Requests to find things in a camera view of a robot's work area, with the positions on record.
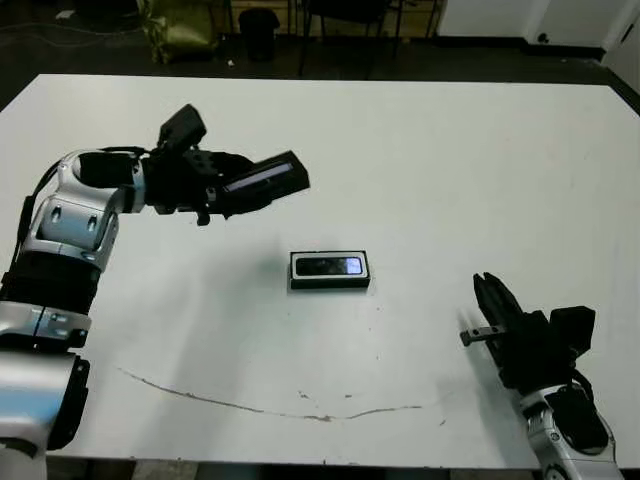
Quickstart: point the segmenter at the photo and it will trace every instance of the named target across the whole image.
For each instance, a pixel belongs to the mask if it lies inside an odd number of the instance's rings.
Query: cable
[[[18,259],[18,253],[20,252],[20,247],[24,243],[25,238],[27,237],[27,233],[29,233],[29,226],[31,225],[31,217],[33,216],[33,207],[36,203],[36,197],[40,193],[40,191],[47,186],[47,184],[51,181],[53,176],[58,169],[58,165],[60,161],[58,160],[56,163],[51,165],[42,178],[36,185],[36,188],[33,190],[31,195],[28,195],[24,198],[24,202],[22,204],[22,211],[20,212],[20,221],[18,222],[18,233],[16,238],[16,246],[13,250],[13,256],[11,257],[11,265],[13,266]]]
[[[40,40],[42,42],[45,42],[48,45],[51,45],[52,47],[56,47],[56,48],[82,48],[82,47],[90,47],[91,45],[97,45],[98,43],[104,42],[106,40],[106,38],[99,38],[98,40],[92,40],[90,42],[83,42],[83,43],[56,43],[53,42],[51,40],[49,40],[46,37],[43,37],[42,35],[36,35],[36,34],[24,34],[23,37],[27,37],[27,38],[34,38],[36,40]],[[13,40],[19,40],[19,38],[17,36],[14,36],[12,38]],[[7,45],[10,45],[12,42],[8,41],[5,42],[3,44],[0,44],[0,47],[4,47]]]
[[[16,23],[14,25],[6,25],[3,27],[0,27],[0,32],[6,31],[6,30],[19,30],[22,28],[30,28],[30,27],[47,27],[47,28],[57,28],[60,30],[67,30],[70,32],[77,32],[77,33],[85,33],[88,35],[97,35],[100,37],[110,37],[110,36],[116,36],[116,35],[122,35],[124,33],[133,33],[133,32],[139,32],[140,30],[142,30],[141,28],[134,28],[131,30],[122,30],[122,31],[113,31],[113,32],[96,32],[95,30],[85,30],[83,28],[75,28],[75,27],[67,27],[66,25],[58,25],[56,23],[38,23],[38,22],[30,22],[30,23]]]
[[[591,403],[593,403],[594,401],[593,387],[591,386],[591,382],[587,380],[587,377],[582,375],[578,370],[574,368],[573,371],[571,372],[571,378],[573,378],[576,382],[578,382],[578,384],[585,391],[587,398],[589,398],[589,400],[591,400]]]

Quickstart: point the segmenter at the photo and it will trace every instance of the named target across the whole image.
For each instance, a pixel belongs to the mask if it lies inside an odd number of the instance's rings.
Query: chair
[[[307,44],[309,43],[309,32],[311,30],[311,20],[314,15],[320,17],[322,38],[326,35],[324,19],[327,17],[366,25],[366,37],[369,36],[369,28],[371,27],[371,24],[377,23],[378,29],[376,39],[379,39],[387,10],[390,7],[396,9],[398,11],[398,17],[393,49],[393,56],[395,57],[400,35],[400,18],[402,15],[403,1],[404,0],[398,0],[398,6],[391,7],[391,0],[306,0],[304,2],[303,11],[304,40],[298,75],[302,76],[302,72],[304,70],[304,63],[307,55]]]

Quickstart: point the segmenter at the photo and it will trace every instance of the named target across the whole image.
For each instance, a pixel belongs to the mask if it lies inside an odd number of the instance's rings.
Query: bag
[[[218,46],[211,0],[138,0],[154,62],[211,55]]]

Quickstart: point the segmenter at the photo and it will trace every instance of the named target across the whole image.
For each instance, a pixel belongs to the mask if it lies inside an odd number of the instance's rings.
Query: floor
[[[241,38],[227,38],[208,61],[154,64],[135,16],[87,21],[76,16],[56,20],[56,14],[73,8],[71,0],[0,0],[0,110],[39,73],[111,75],[163,75],[192,77],[297,79],[301,42],[278,37],[276,58],[253,63]],[[96,35],[89,32],[112,32]],[[588,58],[539,56],[517,47],[445,47],[424,40],[402,43],[397,58],[392,45],[329,39],[309,46],[304,79],[362,80],[367,55],[375,62],[370,80],[479,81],[608,84],[640,113],[640,96],[611,71]],[[441,470],[382,470],[357,467],[291,467],[197,465],[185,462],[87,461],[50,459],[52,480],[134,478],[207,480],[257,478],[388,478],[518,480],[533,478],[530,472],[449,472]],[[629,472],[628,478],[635,478]]]

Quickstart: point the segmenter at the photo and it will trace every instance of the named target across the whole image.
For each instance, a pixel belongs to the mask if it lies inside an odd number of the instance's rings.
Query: scratch mark
[[[138,375],[128,372],[120,367],[118,367],[118,370],[120,370],[122,373],[124,373],[128,377],[131,377],[134,380],[142,382],[149,387],[155,388],[157,390],[160,390],[166,393],[171,393],[173,395],[178,395],[179,397],[190,398],[192,400],[200,400],[201,402],[213,403],[214,405],[219,405],[221,407],[237,408],[238,410],[244,410],[246,412],[268,413],[267,411],[260,410],[259,408],[245,407],[244,405],[237,405],[235,403],[223,402],[222,400],[215,400],[213,398],[200,397],[190,392],[181,392],[179,390],[174,390],[173,388],[163,387],[162,385],[158,385],[157,383],[150,382],[146,378],[139,377]]]
[[[318,422],[331,422],[332,420],[336,419],[336,417],[332,417],[330,415],[325,415],[324,417],[319,417],[317,415],[304,415],[301,417],[299,417],[298,415],[294,415],[294,416],[296,418],[304,418],[305,420],[317,420]]]
[[[395,408],[374,408],[373,410],[367,410],[366,412],[356,413],[355,415],[351,415],[350,417],[344,417],[344,419],[353,420],[355,418],[364,417],[366,415],[373,415],[374,413],[397,412],[400,410],[416,410],[421,408],[422,408],[421,405],[406,405],[404,407],[395,407]]]
[[[162,385],[158,385],[157,383],[153,383],[153,382],[147,380],[144,377],[140,377],[139,375],[136,375],[135,373],[131,373],[131,372],[125,370],[124,368],[120,368],[120,367],[116,367],[116,368],[121,373],[123,373],[124,375],[126,375],[129,378],[132,378],[133,380],[136,380],[136,381],[138,381],[140,383],[143,383],[144,385],[147,385],[148,387],[155,388],[156,390],[160,390],[161,392],[170,393],[170,394],[176,395],[178,397],[188,398],[190,400],[198,400],[200,402],[205,402],[205,403],[211,403],[213,405],[218,405],[219,407],[234,408],[236,410],[242,410],[244,412],[260,413],[262,415],[272,415],[272,416],[275,416],[275,417],[292,418],[292,419],[296,419],[296,420],[311,420],[311,421],[316,421],[316,422],[330,423],[330,422],[332,422],[334,420],[355,420],[356,418],[365,417],[367,415],[374,415],[374,414],[378,414],[378,413],[390,413],[390,412],[399,412],[401,410],[417,410],[417,409],[425,408],[422,405],[405,405],[405,406],[402,406],[402,407],[393,407],[393,408],[374,408],[372,410],[365,410],[364,412],[356,413],[355,415],[349,415],[347,417],[338,417],[338,416],[333,416],[333,415],[323,415],[323,416],[320,416],[320,415],[295,415],[293,413],[276,412],[276,411],[272,411],[272,410],[263,410],[263,409],[260,409],[260,408],[247,407],[246,405],[240,405],[240,404],[237,404],[237,403],[225,402],[223,400],[216,400],[215,398],[209,398],[209,397],[202,397],[200,395],[194,395],[191,392],[181,392],[180,390],[175,390],[173,388],[164,387]],[[448,397],[449,395],[451,395],[453,393],[454,392],[450,392],[449,394],[445,395],[444,397],[441,397],[436,402],[434,402],[434,404],[440,403],[442,400],[444,400],[444,398]]]

